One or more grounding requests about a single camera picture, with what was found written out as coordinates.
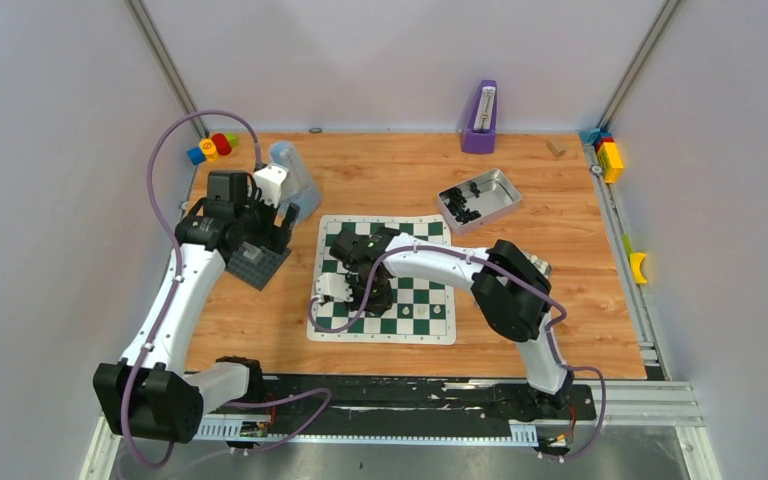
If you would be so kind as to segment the green white chess mat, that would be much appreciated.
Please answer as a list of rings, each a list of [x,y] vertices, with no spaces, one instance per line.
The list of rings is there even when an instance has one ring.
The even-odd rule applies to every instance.
[[[451,233],[443,217],[437,215],[393,217],[324,215],[318,226],[314,276],[335,272],[343,274],[342,264],[329,254],[329,248],[343,228],[369,235],[380,227],[398,229],[421,240],[440,245],[451,244]],[[307,338],[317,342],[393,343],[452,345],[456,340],[454,289],[423,279],[399,277],[391,281],[394,304],[382,315],[363,314],[357,323],[337,333],[318,331],[307,326]],[[410,305],[412,313],[401,309]],[[440,314],[432,308],[440,305]]]

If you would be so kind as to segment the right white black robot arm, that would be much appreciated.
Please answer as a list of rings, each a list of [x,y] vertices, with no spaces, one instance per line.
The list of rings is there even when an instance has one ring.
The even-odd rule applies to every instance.
[[[316,280],[322,301],[344,304],[356,316],[381,315],[396,301],[392,280],[426,280],[469,292],[488,326],[513,342],[527,369],[531,403],[556,417],[571,403],[574,374],[563,367],[551,334],[551,284],[513,243],[459,248],[381,227],[370,235],[343,229],[328,249],[344,268]]]

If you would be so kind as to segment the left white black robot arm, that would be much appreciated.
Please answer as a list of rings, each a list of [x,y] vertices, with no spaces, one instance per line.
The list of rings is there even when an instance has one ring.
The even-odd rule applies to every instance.
[[[254,253],[283,260],[299,209],[275,222],[289,172],[266,166],[254,174],[212,171],[207,191],[173,230],[170,266],[138,334],[114,363],[102,363],[93,388],[112,432],[188,443],[204,415],[231,402],[243,413],[266,400],[260,364],[237,356],[217,359],[188,375],[189,344],[208,296],[226,268]]]

